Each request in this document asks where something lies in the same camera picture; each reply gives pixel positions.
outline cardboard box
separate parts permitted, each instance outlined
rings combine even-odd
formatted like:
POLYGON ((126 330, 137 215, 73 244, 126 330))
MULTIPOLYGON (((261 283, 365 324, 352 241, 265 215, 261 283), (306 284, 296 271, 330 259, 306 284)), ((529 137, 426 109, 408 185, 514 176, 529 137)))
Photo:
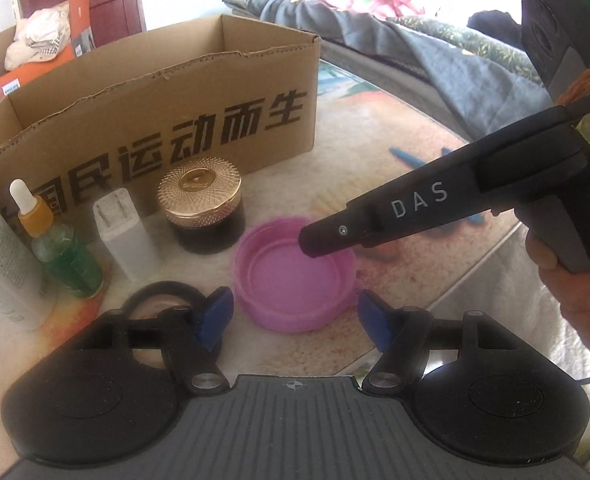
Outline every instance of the cardboard box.
POLYGON ((313 147, 319 38, 234 16, 143 32, 98 48, 0 103, 0 212, 22 178, 86 239, 92 203, 125 186, 141 215, 193 156, 242 173, 313 147))
POLYGON ((0 32, 0 97, 10 94, 40 75, 50 72, 76 57, 82 56, 95 48, 90 28, 89 1, 69 1, 70 44, 57 54, 54 59, 44 62, 31 62, 19 66, 11 72, 4 68, 4 58, 8 46, 13 43, 15 27, 0 32))

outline white charger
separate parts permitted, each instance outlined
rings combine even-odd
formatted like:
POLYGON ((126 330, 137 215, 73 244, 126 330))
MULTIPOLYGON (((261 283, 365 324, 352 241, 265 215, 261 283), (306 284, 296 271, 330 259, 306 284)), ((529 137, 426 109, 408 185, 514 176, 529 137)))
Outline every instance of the white charger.
POLYGON ((159 252, 146 231, 129 192, 121 187, 93 204, 99 237, 131 282, 161 266, 159 252))

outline pink round container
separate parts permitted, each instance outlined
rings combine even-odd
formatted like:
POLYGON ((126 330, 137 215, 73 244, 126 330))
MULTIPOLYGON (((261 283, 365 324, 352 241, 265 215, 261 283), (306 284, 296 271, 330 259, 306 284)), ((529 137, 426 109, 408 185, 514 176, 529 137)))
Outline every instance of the pink round container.
POLYGON ((309 258, 297 237, 311 221, 278 218, 246 232, 233 263, 235 298, 253 320, 279 332, 330 323, 357 300, 353 250, 309 258))

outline dropper bottle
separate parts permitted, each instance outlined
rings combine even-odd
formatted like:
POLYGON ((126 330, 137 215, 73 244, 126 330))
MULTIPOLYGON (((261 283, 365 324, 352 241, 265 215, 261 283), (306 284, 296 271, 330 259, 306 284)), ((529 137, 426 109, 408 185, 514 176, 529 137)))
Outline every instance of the dropper bottle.
POLYGON ((40 196, 33 196, 23 180, 10 185, 19 207, 18 218, 31 236, 38 260, 78 298, 91 298, 102 288, 104 276, 68 224, 56 222, 51 208, 40 196))

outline white lettering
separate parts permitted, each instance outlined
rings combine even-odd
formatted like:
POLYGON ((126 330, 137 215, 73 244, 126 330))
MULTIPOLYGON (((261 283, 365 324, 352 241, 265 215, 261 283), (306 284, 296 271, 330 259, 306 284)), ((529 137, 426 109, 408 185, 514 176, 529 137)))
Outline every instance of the white lettering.
POLYGON ((437 189, 437 186, 441 186, 441 182, 435 182, 431 189, 435 195, 440 194, 441 198, 436 198, 435 202, 444 202, 448 198, 448 193, 446 193, 443 189, 437 189))
POLYGON ((415 197, 415 211, 417 211, 417 208, 421 205, 428 207, 428 204, 424 202, 424 199, 418 192, 413 191, 413 196, 415 197))
POLYGON ((390 205, 393 206, 393 211, 395 211, 395 216, 397 218, 402 218, 402 216, 406 214, 406 208, 401 200, 393 200, 390 205))

